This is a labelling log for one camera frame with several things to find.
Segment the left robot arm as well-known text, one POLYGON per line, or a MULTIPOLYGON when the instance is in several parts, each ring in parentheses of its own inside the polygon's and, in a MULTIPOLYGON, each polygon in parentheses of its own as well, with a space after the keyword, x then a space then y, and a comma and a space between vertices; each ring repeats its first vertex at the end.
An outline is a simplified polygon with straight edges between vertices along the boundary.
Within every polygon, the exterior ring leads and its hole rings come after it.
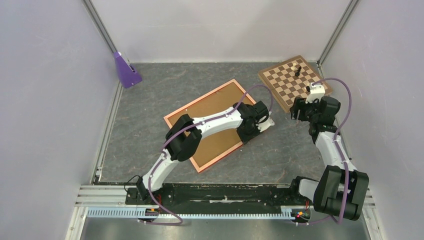
POLYGON ((125 203, 152 204, 171 171, 178 163, 196 153, 201 140, 235 129, 241 142, 246 144, 274 124, 271 113, 262 101, 253 105, 239 101, 224 111, 203 117, 180 116, 166 134, 155 164, 146 174, 138 177, 135 187, 126 190, 125 203))

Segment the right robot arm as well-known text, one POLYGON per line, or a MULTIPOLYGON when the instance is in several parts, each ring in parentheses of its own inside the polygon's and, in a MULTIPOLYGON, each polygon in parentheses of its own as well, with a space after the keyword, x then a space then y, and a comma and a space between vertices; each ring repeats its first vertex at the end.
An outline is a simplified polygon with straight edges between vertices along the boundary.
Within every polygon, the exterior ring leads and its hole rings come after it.
POLYGON ((309 122, 309 135, 321 154, 325 169, 320 180, 297 176, 290 184, 288 196, 295 204, 311 200, 316 212, 356 221, 362 213, 369 177, 353 166, 341 144, 334 124, 340 107, 341 103, 330 96, 312 102, 295 98, 290 116, 309 122))

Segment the wooden chessboard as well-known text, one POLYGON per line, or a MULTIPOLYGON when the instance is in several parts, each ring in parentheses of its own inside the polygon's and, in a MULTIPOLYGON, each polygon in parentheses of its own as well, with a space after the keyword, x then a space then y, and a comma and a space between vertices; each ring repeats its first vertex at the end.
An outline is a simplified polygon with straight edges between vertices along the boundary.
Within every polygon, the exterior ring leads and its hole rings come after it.
POLYGON ((301 55, 260 70, 258 76, 271 89, 272 95, 286 113, 290 112, 296 97, 308 96, 306 86, 322 79, 301 55), (291 70, 293 63, 296 63, 297 68, 302 67, 299 76, 295 76, 297 70, 291 70))

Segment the black chess piece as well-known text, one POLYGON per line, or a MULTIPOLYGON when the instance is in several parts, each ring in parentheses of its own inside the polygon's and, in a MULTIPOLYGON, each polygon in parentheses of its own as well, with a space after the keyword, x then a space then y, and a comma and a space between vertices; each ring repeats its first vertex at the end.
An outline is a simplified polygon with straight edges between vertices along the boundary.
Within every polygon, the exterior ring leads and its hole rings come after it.
POLYGON ((300 76, 301 70, 302 70, 302 67, 299 66, 298 69, 297 69, 297 71, 295 72, 295 76, 296 77, 299 77, 300 76))

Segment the purple plastic stand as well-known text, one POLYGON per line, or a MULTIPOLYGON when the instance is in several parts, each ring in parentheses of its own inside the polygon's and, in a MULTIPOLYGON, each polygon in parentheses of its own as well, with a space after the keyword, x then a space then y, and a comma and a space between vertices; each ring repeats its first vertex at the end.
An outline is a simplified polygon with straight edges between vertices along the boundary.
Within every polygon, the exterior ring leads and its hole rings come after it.
POLYGON ((139 72, 124 60, 119 51, 114 52, 113 57, 118 79, 125 89, 131 88, 143 81, 139 72))

